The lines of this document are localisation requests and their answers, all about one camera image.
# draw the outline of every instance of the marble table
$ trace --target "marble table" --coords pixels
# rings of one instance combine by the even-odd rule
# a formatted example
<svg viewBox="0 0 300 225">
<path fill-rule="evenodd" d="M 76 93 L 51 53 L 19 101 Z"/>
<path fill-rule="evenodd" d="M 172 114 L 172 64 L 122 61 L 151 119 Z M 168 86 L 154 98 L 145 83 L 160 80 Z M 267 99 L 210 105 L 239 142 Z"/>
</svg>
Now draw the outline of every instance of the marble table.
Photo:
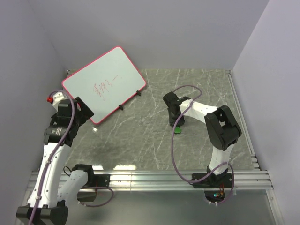
<svg viewBox="0 0 300 225">
<path fill-rule="evenodd" d="M 73 142 L 67 165 L 90 164 L 95 169 L 173 170 L 170 156 L 172 128 L 162 97 L 184 84 L 201 88 L 197 100 L 206 105 L 228 105 L 241 126 L 238 109 L 225 70 L 141 69 L 147 87 L 99 125 L 87 121 Z M 178 96 L 195 97 L 198 91 L 183 88 Z M 185 117 L 181 134 L 174 139 L 174 155 L 181 170 L 205 169 L 212 145 L 205 124 Z M 250 151 L 243 134 L 232 150 L 230 163 L 252 170 Z"/>
</svg>

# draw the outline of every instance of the gray wall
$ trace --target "gray wall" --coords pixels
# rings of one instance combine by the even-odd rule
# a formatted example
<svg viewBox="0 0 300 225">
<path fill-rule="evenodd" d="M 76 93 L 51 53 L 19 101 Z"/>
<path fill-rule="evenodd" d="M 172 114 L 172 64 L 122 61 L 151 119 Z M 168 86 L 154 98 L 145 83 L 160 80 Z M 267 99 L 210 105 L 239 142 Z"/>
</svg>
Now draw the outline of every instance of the gray wall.
<svg viewBox="0 0 300 225">
<path fill-rule="evenodd" d="M 300 221 L 299 11 L 299 0 L 270 0 L 233 69 L 255 152 L 287 225 Z"/>
<path fill-rule="evenodd" d="M 60 86 L 63 67 L 29 3 L 0 3 L 1 224 L 15 221 L 29 175 L 43 152 L 54 110 L 46 96 Z"/>
<path fill-rule="evenodd" d="M 232 69 L 268 0 L 29 0 L 67 68 L 121 45 L 139 68 Z"/>
</svg>

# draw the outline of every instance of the red cap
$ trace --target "red cap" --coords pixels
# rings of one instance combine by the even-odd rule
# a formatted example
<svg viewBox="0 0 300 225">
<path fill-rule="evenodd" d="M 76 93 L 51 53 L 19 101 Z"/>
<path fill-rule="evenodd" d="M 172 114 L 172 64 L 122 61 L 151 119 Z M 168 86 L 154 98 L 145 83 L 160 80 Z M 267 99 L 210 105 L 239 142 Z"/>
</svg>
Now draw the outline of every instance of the red cap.
<svg viewBox="0 0 300 225">
<path fill-rule="evenodd" d="M 53 102 L 53 97 L 47 97 L 47 102 L 50 102 L 52 104 Z"/>
</svg>

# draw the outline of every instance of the whiteboard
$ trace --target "whiteboard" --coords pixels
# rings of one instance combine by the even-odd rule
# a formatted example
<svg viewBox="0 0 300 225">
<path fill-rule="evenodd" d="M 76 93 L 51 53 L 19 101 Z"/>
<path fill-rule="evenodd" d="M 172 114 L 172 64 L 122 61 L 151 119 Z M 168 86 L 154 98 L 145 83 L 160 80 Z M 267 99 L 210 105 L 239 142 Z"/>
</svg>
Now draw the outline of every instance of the whiteboard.
<svg viewBox="0 0 300 225">
<path fill-rule="evenodd" d="M 143 89 L 146 81 L 117 46 L 64 79 L 62 86 L 73 98 L 82 99 L 95 114 L 91 121 L 98 124 Z"/>
</svg>

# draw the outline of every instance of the cable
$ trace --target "cable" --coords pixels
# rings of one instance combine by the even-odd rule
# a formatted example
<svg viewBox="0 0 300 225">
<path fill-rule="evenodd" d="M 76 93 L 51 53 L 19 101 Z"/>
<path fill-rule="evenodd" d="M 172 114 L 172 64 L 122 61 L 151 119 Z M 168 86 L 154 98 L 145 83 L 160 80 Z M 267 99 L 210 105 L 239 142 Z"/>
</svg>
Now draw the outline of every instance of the cable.
<svg viewBox="0 0 300 225">
<path fill-rule="evenodd" d="M 70 169 L 70 167 L 64 166 L 63 171 L 64 171 L 64 173 L 65 173 L 68 177 L 71 176 L 71 174 L 68 174 L 68 173 L 65 171 L 65 168 L 67 168 L 67 169 L 70 171 L 70 173 L 72 173 L 72 170 Z"/>
<path fill-rule="evenodd" d="M 227 162 L 221 163 L 220 165 L 218 165 L 218 166 L 216 166 L 214 169 L 212 169 L 209 173 L 207 173 L 204 177 L 202 177 L 202 178 L 200 178 L 200 179 L 198 179 L 198 180 L 188 180 L 188 179 L 186 179 L 185 177 L 183 177 L 183 176 L 181 175 L 181 173 L 179 172 L 179 170 L 178 170 L 178 168 L 177 168 L 177 166 L 176 166 L 176 162 L 175 162 L 175 158 L 174 158 L 174 149 L 173 149 L 174 135 L 175 135 L 175 128 L 176 128 L 176 126 L 177 126 L 179 120 L 181 119 L 181 117 L 183 117 L 183 115 L 184 115 L 184 114 L 185 114 L 185 113 L 193 106 L 193 102 L 194 102 L 197 98 L 199 98 L 199 97 L 202 95 L 201 89 L 198 88 L 198 87 L 196 87 L 196 86 L 194 86 L 194 85 L 183 85 L 183 86 L 180 86 L 180 87 L 176 88 L 176 89 L 174 90 L 174 92 L 177 91 L 177 90 L 180 89 L 180 88 L 183 88 L 183 87 L 192 87 L 192 88 L 196 88 L 197 90 L 200 91 L 200 94 L 199 94 L 198 96 L 196 96 L 195 98 L 193 98 L 193 101 L 191 101 L 191 103 L 190 103 L 190 105 L 188 106 L 188 108 L 187 108 L 185 111 L 183 111 L 183 113 L 177 118 L 177 120 L 175 121 L 175 124 L 174 124 L 174 126 L 173 126 L 172 137 L 171 137 L 171 159 L 172 159 L 173 167 L 174 167 L 176 173 L 178 174 L 178 176 L 179 176 L 182 180 L 188 182 L 189 184 L 194 184 L 194 183 L 199 183 L 199 182 L 205 180 L 205 179 L 208 178 L 210 175 L 212 175 L 212 173 L 215 172 L 218 168 L 220 168 L 220 167 L 223 166 L 223 165 L 228 164 L 228 165 L 230 166 L 230 168 L 231 168 L 231 171 L 232 171 L 232 188 L 231 188 L 230 193 L 229 193 L 229 196 L 230 196 L 230 195 L 232 195 L 232 191 L 233 191 L 233 188 L 234 188 L 234 172 L 233 172 L 233 167 L 231 166 L 230 163 L 227 163 Z M 228 197 L 225 198 L 223 201 L 219 202 L 219 204 L 225 202 L 225 201 L 228 199 Z"/>
<path fill-rule="evenodd" d="M 106 190 L 110 190 L 112 193 L 111 197 L 105 203 L 102 203 L 100 205 L 87 205 L 85 203 L 79 202 L 81 205 L 86 206 L 86 207 L 96 208 L 96 207 L 104 206 L 104 205 L 108 204 L 113 199 L 113 196 L 114 196 L 114 192 L 110 187 L 85 187 L 85 189 L 106 189 Z"/>
<path fill-rule="evenodd" d="M 60 147 L 60 145 L 62 144 L 62 142 L 65 140 L 66 136 L 68 135 L 68 133 L 69 133 L 71 127 L 72 127 L 74 116 L 75 116 L 75 106 L 74 106 L 74 102 L 73 102 L 71 96 L 66 91 L 64 91 L 64 90 L 54 90 L 53 92 L 51 92 L 51 94 L 49 95 L 49 97 L 51 97 L 56 92 L 62 92 L 70 100 L 71 106 L 72 106 L 72 115 L 71 115 L 70 123 L 69 123 L 69 125 L 68 125 L 68 127 L 67 127 L 67 129 L 66 129 L 66 131 L 64 133 L 64 135 L 58 141 L 57 145 L 55 146 L 55 148 L 53 149 L 52 153 L 50 154 L 50 156 L 49 156 L 49 158 L 47 160 L 48 162 L 50 162 L 52 160 L 53 156 L 57 152 L 57 149 Z M 37 197 L 40 197 L 41 194 L 42 194 L 43 183 L 45 181 L 45 177 L 46 177 L 46 173 L 47 173 L 48 167 L 49 167 L 49 163 L 46 163 L 46 165 L 45 165 L 45 167 L 43 169 L 42 175 L 41 175 L 41 179 L 40 179 L 39 185 L 38 185 Z M 32 224 L 34 215 L 35 215 L 36 210 L 38 208 L 38 202 L 39 202 L 39 199 L 37 199 L 36 202 L 35 202 L 35 204 L 34 204 L 34 207 L 33 207 L 33 210 L 32 210 L 32 213 L 31 213 L 28 225 Z"/>
</svg>

